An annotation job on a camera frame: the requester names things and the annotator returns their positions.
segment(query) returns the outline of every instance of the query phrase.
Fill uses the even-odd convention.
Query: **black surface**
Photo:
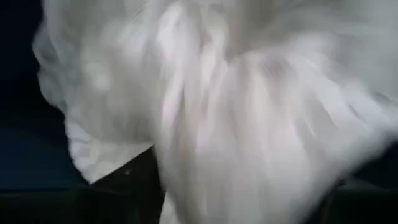
[[[163,201],[148,150],[90,187],[3,192],[0,223],[155,224]]]
[[[325,224],[398,223],[398,191],[339,190]]]
[[[362,166],[355,176],[384,189],[398,189],[398,142],[393,142],[380,158]]]

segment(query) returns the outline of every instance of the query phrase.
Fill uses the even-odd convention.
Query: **white fabric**
[[[77,168],[155,142],[162,223],[297,223],[396,135],[397,1],[44,3],[40,85]]]

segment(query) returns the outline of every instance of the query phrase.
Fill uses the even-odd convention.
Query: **white cloth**
[[[295,223],[397,134],[397,6],[48,0],[40,86],[90,181],[156,143],[162,223]]]

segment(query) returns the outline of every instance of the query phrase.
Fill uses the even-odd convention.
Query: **crumpled fabric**
[[[48,0],[40,87],[87,179],[156,145],[162,223],[298,223],[397,134],[397,6]]]

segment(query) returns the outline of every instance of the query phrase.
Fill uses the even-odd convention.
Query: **white sheet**
[[[397,6],[48,0],[40,86],[91,182],[156,143],[163,222],[294,223],[396,135]]]

